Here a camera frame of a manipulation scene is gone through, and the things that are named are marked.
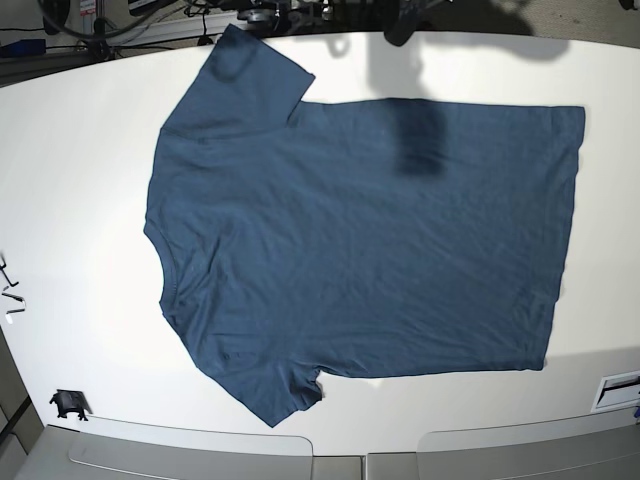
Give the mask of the dark blue T-shirt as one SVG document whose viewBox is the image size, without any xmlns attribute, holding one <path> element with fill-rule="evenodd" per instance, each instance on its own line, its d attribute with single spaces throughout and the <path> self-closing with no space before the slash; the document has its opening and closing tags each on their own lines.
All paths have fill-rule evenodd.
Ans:
<svg viewBox="0 0 640 480">
<path fill-rule="evenodd" d="M 541 370 L 585 110 L 313 82 L 229 26 L 159 132 L 144 232 L 196 367 L 269 426 L 324 372 Z"/>
</svg>

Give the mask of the black plastic clip part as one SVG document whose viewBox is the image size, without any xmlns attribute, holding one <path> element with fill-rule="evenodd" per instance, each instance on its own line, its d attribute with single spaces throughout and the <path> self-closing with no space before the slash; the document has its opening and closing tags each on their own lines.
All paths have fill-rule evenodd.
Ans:
<svg viewBox="0 0 640 480">
<path fill-rule="evenodd" d="M 57 417 L 66 419 L 69 414 L 76 414 L 80 421 L 87 421 L 92 413 L 83 392 L 58 389 L 51 397 L 50 404 L 56 406 Z"/>
</svg>

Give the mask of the silver hex key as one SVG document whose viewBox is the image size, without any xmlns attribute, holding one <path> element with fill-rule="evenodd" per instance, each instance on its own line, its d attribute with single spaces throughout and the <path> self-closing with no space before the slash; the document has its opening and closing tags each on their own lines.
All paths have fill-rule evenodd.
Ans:
<svg viewBox="0 0 640 480">
<path fill-rule="evenodd" d="M 2 291 L 1 297 L 11 301 L 6 309 L 5 318 L 7 323 L 12 325 L 14 323 L 14 316 L 26 311 L 26 301 L 23 297 L 10 293 L 8 290 Z"/>
</svg>

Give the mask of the black hex key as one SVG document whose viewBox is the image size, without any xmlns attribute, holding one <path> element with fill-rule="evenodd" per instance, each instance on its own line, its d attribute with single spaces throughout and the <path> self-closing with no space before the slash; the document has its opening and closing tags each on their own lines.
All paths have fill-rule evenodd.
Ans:
<svg viewBox="0 0 640 480">
<path fill-rule="evenodd" d="M 8 265 L 7 265 L 5 257 L 4 257 L 4 255 L 2 253 L 0 253 L 0 272 L 1 272 L 1 275 L 4 277 L 4 280 L 5 280 L 6 284 L 7 284 L 7 287 L 8 288 L 14 288 L 19 284 L 19 282 L 18 281 L 13 281 L 10 278 L 9 273 L 7 271 L 7 267 L 8 267 Z"/>
</svg>

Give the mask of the grey left chair back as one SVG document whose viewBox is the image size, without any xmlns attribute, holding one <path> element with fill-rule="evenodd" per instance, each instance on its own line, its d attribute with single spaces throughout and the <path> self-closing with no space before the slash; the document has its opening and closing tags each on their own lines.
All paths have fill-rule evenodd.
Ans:
<svg viewBox="0 0 640 480">
<path fill-rule="evenodd" d="M 19 479 L 361 479 L 358 457 L 196 450 L 48 427 Z"/>
</svg>

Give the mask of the grey chair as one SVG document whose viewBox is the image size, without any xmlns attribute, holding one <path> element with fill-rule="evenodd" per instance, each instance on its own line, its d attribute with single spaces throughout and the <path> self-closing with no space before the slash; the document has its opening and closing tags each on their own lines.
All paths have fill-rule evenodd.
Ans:
<svg viewBox="0 0 640 480">
<path fill-rule="evenodd" d="M 639 427 L 606 415 L 426 434 L 369 454 L 366 479 L 637 479 Z"/>
<path fill-rule="evenodd" d="M 196 450 L 48 427 L 19 479 L 361 479 L 358 457 Z"/>
</svg>

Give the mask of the blue box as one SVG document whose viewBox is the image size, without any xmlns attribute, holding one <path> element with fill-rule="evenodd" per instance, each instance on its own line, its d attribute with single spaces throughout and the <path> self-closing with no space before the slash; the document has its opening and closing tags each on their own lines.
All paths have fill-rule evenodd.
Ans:
<svg viewBox="0 0 640 480">
<path fill-rule="evenodd" d="M 1 58 L 25 58 L 44 55 L 47 51 L 45 39 L 24 39 L 3 45 L 0 48 Z"/>
</svg>

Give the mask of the grey right chair back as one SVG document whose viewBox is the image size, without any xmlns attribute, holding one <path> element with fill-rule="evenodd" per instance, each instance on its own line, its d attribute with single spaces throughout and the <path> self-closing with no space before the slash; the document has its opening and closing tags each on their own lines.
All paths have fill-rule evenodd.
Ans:
<svg viewBox="0 0 640 480">
<path fill-rule="evenodd" d="M 637 479 L 639 427 L 606 415 L 426 434 L 369 454 L 366 479 Z"/>
</svg>

